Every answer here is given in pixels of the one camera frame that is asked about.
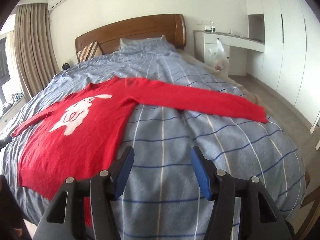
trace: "striped pillow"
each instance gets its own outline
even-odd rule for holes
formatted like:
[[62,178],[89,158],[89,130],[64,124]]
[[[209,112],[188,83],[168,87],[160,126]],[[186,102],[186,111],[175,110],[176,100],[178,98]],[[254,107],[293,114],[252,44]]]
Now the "striped pillow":
[[77,53],[78,61],[84,62],[88,59],[92,59],[94,57],[98,57],[102,55],[102,51],[97,41],[94,41],[90,45],[83,48],[81,51]]

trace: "blue gripper pad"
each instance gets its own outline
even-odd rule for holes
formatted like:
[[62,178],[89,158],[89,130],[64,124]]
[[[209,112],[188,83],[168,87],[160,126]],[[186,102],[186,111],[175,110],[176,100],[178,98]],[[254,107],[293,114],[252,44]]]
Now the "blue gripper pad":
[[134,149],[130,147],[128,156],[124,161],[123,167],[115,181],[116,190],[115,190],[115,198],[118,199],[124,192],[125,185],[127,184],[127,180],[129,178],[129,174],[134,161]]
[[207,172],[204,169],[204,166],[198,156],[198,153],[194,149],[191,149],[190,159],[193,170],[196,174],[196,178],[198,180],[201,193],[207,200],[209,200],[212,195],[210,190],[210,179],[208,177]]

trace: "bed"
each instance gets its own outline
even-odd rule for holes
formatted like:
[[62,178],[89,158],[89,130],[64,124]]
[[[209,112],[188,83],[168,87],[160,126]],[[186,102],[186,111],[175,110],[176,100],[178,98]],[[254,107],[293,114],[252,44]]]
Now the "bed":
[[[143,41],[120,48],[122,37]],[[197,61],[183,48],[186,29],[182,15],[138,17],[106,25],[76,38],[76,52],[97,40],[104,55],[55,75],[10,121],[2,137],[26,119],[89,82],[112,78],[146,77],[176,85],[230,93],[262,104],[229,78]],[[212,202],[199,190],[189,152],[199,146],[205,158],[233,177],[258,176],[285,219],[299,209],[305,193],[301,152],[282,125],[269,115],[266,124],[240,118],[137,105],[118,150],[133,146],[135,161],[124,195],[113,203],[122,239],[202,239]],[[37,125],[1,150],[1,169],[26,217],[38,224],[49,200],[17,182],[17,163],[23,146]],[[236,199],[232,239],[237,238],[240,200]]]

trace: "wardrobe handle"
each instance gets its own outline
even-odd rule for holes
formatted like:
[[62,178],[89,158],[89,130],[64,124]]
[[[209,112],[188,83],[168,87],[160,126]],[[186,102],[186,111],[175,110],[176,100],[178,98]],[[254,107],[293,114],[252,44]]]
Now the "wardrobe handle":
[[304,29],[306,30],[306,52],[307,52],[307,27],[306,27],[306,19],[303,18],[304,20]]
[[283,35],[283,17],[282,17],[282,14],[281,14],[281,23],[282,23],[282,43],[283,43],[284,35]]

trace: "desk drawer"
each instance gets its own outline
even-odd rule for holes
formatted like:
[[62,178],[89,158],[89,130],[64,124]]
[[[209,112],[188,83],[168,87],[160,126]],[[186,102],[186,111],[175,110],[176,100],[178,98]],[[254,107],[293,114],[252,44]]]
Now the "desk drawer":
[[217,39],[219,39],[223,45],[230,45],[230,36],[204,33],[204,43],[218,44]]

